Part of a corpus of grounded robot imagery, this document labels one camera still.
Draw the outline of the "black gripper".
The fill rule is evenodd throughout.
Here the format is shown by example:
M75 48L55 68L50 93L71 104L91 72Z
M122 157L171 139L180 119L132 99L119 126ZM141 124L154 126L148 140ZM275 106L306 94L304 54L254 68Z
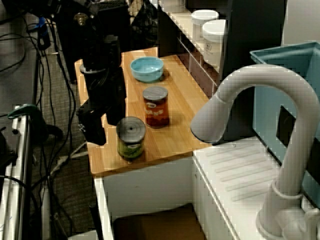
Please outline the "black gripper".
M116 126L126 116L126 86L121 67L101 70L80 68L84 75L88 100L77 110L79 130L87 142L103 146L106 143L101 116L107 123Z

